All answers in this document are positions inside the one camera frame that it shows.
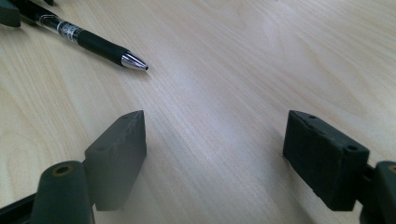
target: wood grain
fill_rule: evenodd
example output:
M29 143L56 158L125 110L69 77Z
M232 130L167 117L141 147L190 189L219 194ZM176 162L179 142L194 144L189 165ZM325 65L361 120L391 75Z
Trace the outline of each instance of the wood grain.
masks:
M358 223L282 157L288 111L396 159L396 4L376 1L58 1L61 18L131 49L146 74L24 24L0 26L0 206L143 109L148 157L102 223Z

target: table surface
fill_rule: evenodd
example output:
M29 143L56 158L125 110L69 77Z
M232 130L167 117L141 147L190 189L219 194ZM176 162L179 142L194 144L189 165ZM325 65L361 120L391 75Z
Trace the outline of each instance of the table surface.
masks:
M396 159L396 2L57 1L50 8L130 49L147 73L56 34L0 26L0 206L144 110L148 156L102 223L358 223L282 156L289 110Z

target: pen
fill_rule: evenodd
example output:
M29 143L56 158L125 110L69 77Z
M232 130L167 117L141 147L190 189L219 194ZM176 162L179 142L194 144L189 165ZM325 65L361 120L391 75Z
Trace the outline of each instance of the pen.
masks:
M80 45L120 66L137 70L148 70L149 67L126 48L115 45L102 37L86 31L75 24L60 19L54 13L36 5L29 0L10 0L24 18L45 27L61 37Z

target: pen grip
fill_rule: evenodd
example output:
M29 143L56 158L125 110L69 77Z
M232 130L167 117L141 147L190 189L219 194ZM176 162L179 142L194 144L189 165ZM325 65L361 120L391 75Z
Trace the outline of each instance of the pen grip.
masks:
M129 51L121 46L115 45L99 35L83 30L78 34L78 44L84 49L109 59L111 62L121 65L122 55Z

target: silver pen tip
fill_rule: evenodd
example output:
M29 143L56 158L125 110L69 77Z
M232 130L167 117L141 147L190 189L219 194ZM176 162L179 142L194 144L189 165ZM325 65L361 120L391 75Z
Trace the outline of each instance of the silver pen tip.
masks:
M133 68L141 71L147 71L149 69L148 65L132 54L131 51L127 51L122 54L121 64L124 67Z

